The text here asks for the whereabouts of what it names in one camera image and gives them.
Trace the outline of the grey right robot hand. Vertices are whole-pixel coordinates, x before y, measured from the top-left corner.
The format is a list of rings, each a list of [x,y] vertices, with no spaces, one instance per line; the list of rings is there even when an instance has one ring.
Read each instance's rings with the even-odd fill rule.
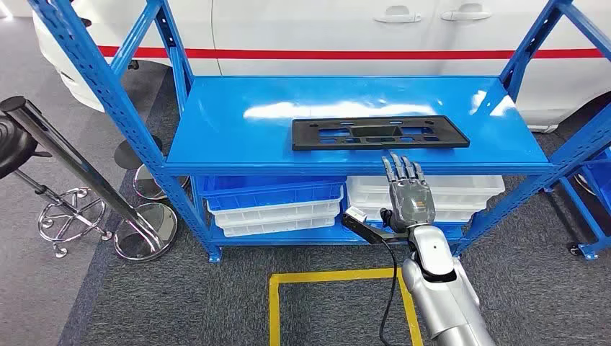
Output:
[[[435,218],[432,191],[421,166],[394,152],[382,156],[392,208],[381,209],[383,225],[396,233],[429,225]]]

